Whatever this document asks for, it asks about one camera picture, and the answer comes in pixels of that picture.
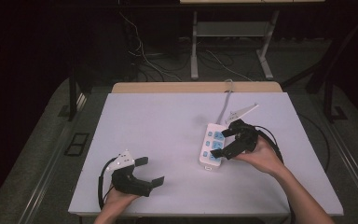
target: white tabletop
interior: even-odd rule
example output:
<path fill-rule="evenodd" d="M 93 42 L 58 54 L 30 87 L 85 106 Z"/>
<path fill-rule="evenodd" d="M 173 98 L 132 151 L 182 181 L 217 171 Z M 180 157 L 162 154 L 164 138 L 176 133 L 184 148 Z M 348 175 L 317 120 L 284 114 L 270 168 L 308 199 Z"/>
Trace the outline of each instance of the white tabletop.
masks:
<path fill-rule="evenodd" d="M 271 176 L 242 161 L 223 160 L 216 172 L 198 164 L 206 125 L 216 122 L 226 93 L 111 93 L 93 137 L 69 212 L 80 216 L 100 212 L 98 176 L 108 160 L 128 149 L 149 163 L 135 168 L 146 181 L 165 176 L 150 197 L 137 199 L 123 216 L 260 217 L 289 213 L 284 192 Z M 332 216 L 343 208 L 296 111 L 284 92 L 233 92 L 230 111 L 258 103 L 246 123 L 268 128 L 278 141 L 285 165 Z M 228 138 L 226 145 L 233 141 Z M 104 176 L 104 192 L 110 182 Z"/>

